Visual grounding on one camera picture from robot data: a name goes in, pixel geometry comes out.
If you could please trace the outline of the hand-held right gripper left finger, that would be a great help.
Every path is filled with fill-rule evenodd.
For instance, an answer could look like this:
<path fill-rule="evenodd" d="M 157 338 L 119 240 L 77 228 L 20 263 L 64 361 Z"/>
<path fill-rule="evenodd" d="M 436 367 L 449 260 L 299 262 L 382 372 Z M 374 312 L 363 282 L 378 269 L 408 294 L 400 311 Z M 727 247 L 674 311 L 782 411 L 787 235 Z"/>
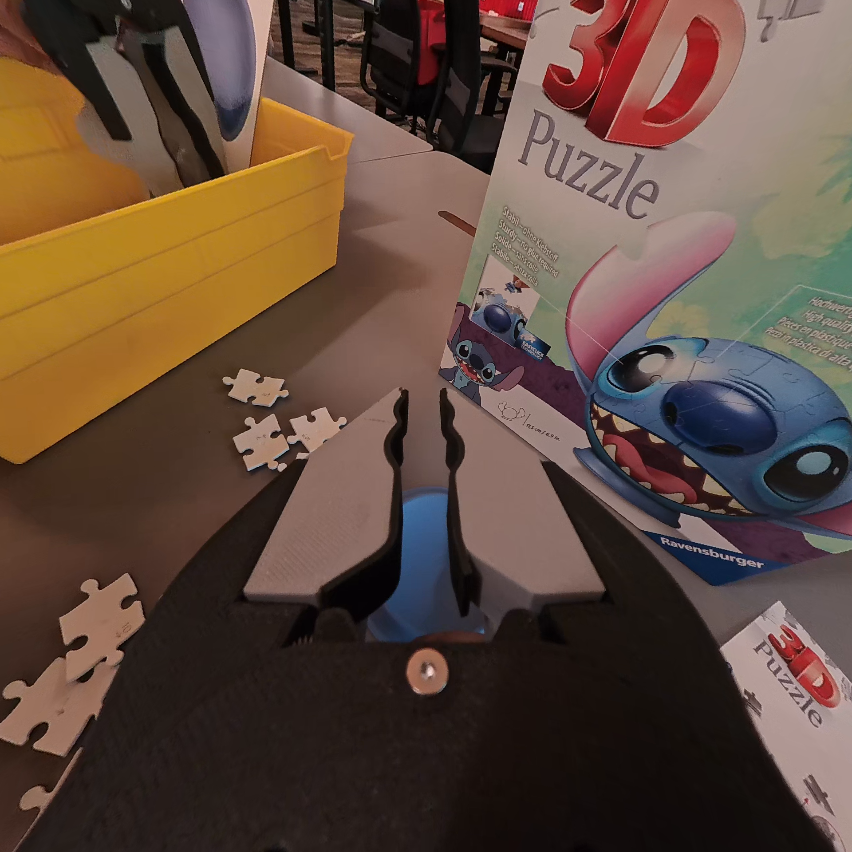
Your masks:
<path fill-rule="evenodd" d="M 339 607 L 355 621 L 389 599 L 400 576 L 407 419 L 408 392 L 394 389 L 311 454 L 246 599 Z"/>

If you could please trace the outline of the black office chair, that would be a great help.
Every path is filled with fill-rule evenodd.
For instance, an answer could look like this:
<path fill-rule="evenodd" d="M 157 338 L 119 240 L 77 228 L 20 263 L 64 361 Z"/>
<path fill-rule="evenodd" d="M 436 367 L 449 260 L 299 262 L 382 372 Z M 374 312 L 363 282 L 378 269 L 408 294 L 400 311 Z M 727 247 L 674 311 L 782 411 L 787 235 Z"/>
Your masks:
<path fill-rule="evenodd" d="M 423 119 L 435 149 L 490 173 L 504 119 L 477 111 L 480 36 L 478 2 L 379 2 L 366 24 L 360 83 L 379 116 L 410 118 L 413 134 Z"/>

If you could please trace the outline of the white card with blue shapes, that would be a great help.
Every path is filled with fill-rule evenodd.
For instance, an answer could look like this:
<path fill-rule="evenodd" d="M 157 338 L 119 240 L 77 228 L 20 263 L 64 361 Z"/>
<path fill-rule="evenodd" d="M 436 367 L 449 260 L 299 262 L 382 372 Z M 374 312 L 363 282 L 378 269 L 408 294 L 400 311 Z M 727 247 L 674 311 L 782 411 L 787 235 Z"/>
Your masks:
<path fill-rule="evenodd" d="M 185 1 L 205 62 L 230 173 L 250 167 L 272 1 Z"/>

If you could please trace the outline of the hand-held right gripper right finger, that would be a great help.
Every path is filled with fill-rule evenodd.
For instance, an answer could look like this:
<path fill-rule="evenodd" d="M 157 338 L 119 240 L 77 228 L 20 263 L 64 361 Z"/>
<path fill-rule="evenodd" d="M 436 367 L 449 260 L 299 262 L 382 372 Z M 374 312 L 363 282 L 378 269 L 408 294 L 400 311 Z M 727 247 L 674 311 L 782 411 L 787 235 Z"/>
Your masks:
<path fill-rule="evenodd" d="M 597 601 L 604 585 L 527 443 L 456 391 L 440 395 L 446 524 L 453 590 L 462 615 L 557 602 Z"/>

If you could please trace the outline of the blue plastic puzzle base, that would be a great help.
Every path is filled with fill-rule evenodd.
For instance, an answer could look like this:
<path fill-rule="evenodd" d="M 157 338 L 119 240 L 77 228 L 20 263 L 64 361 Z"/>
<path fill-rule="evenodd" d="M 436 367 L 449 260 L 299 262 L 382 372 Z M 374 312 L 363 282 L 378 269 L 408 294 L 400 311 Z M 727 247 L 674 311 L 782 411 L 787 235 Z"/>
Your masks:
<path fill-rule="evenodd" d="M 399 584 L 389 600 L 368 618 L 379 642 L 405 643 L 422 635 L 462 631 L 483 637 L 485 619 L 472 606 L 458 611 L 451 579 L 444 487 L 420 487 L 403 493 Z"/>

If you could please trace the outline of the printed puzzle box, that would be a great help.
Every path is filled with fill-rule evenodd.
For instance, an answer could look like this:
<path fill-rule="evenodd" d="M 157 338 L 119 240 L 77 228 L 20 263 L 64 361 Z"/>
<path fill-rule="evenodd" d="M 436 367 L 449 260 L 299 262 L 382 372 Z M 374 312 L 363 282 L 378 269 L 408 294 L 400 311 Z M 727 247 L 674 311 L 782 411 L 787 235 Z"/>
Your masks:
<path fill-rule="evenodd" d="M 540 2 L 440 375 L 711 584 L 850 550 L 849 1 Z"/>

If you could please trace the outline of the white instruction leaflet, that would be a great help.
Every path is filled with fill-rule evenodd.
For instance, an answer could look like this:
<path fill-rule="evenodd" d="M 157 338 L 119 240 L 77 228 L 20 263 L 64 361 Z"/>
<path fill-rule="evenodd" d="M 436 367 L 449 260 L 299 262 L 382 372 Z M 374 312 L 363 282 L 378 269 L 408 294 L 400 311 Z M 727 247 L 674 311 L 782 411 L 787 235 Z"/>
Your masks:
<path fill-rule="evenodd" d="M 782 602 L 721 651 L 787 784 L 833 848 L 850 850 L 850 680 Z"/>

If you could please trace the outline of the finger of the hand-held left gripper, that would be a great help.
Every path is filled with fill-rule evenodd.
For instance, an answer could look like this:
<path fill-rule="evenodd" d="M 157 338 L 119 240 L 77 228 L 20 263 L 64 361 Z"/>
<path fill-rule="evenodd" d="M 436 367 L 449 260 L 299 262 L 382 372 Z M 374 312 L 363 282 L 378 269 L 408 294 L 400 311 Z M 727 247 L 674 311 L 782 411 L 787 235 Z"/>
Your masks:
<path fill-rule="evenodd" d="M 180 179 L 224 176 L 217 110 L 192 26 L 132 32 L 132 65 L 154 109 L 158 133 Z"/>
<path fill-rule="evenodd" d="M 152 197 L 181 190 L 180 176 L 163 144 L 142 81 L 117 52 L 116 41 L 117 37 L 101 37 L 98 43 L 87 44 L 87 49 L 130 138 L 119 139 L 118 130 L 107 129 L 105 108 L 98 112 L 91 96 L 80 112 L 80 135 L 93 153 L 135 171 Z"/>

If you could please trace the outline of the yellow plastic bin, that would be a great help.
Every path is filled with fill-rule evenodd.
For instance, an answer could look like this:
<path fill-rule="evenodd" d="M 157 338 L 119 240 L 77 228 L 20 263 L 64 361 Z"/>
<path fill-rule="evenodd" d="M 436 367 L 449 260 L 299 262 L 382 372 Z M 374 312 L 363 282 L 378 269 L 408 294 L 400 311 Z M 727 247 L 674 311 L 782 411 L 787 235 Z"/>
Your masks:
<path fill-rule="evenodd" d="M 25 463 L 333 267 L 353 135 L 261 99 L 251 167 L 149 200 L 2 59 L 1 452 Z"/>

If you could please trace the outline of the white jigsaw puzzle piece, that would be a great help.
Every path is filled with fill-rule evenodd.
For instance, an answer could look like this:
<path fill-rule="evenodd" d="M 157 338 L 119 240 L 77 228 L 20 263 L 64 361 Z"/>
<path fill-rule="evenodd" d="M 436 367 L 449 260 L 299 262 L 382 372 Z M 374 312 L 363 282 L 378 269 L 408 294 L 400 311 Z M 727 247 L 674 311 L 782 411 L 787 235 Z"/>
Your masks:
<path fill-rule="evenodd" d="M 118 666 L 123 657 L 119 647 L 145 621 L 141 602 L 135 601 L 126 609 L 122 608 L 122 601 L 137 593 L 128 573 L 103 589 L 97 580 L 86 580 L 80 591 L 88 596 L 87 600 L 59 618 L 64 644 L 70 645 L 81 636 L 86 639 L 84 645 L 66 655 L 68 682 L 79 679 L 101 662 L 110 667 Z"/>
<path fill-rule="evenodd" d="M 283 378 L 261 377 L 259 373 L 240 368 L 234 378 L 223 377 L 222 383 L 229 386 L 229 397 L 254 406 L 272 407 L 290 392 L 284 388 Z"/>
<path fill-rule="evenodd" d="M 323 407 L 313 410 L 309 416 L 292 418 L 290 424 L 292 433 L 287 436 L 288 443 L 291 446 L 301 443 L 305 453 L 313 453 L 336 435 L 347 424 L 347 420 L 346 417 L 333 418 Z"/>
<path fill-rule="evenodd" d="M 287 437 L 280 434 L 281 426 L 276 415 L 270 414 L 257 422 L 253 418 L 245 420 L 247 429 L 233 437 L 233 444 L 241 453 L 248 471 L 262 466 L 273 471 L 283 471 L 286 463 L 278 458 L 290 450 Z"/>
<path fill-rule="evenodd" d="M 63 770 L 61 776 L 58 781 L 54 784 L 51 789 L 47 789 L 43 785 L 36 785 L 28 789 L 20 798 L 19 801 L 19 810 L 21 811 L 30 811 L 37 810 L 38 815 L 41 815 L 51 803 L 52 799 L 55 797 L 55 794 L 58 793 L 60 787 L 63 785 L 65 780 L 67 779 L 70 772 L 72 772 L 73 767 L 79 761 L 80 756 L 83 754 L 83 749 L 78 749 L 68 765 Z"/>
<path fill-rule="evenodd" d="M 19 702 L 1 723 L 1 739 L 23 746 L 32 730 L 45 723 L 48 730 L 33 749 L 67 756 L 89 719 L 98 716 L 118 669 L 101 662 L 87 681 L 67 682 L 67 662 L 57 658 L 33 685 L 22 680 L 9 683 L 3 697 Z"/>

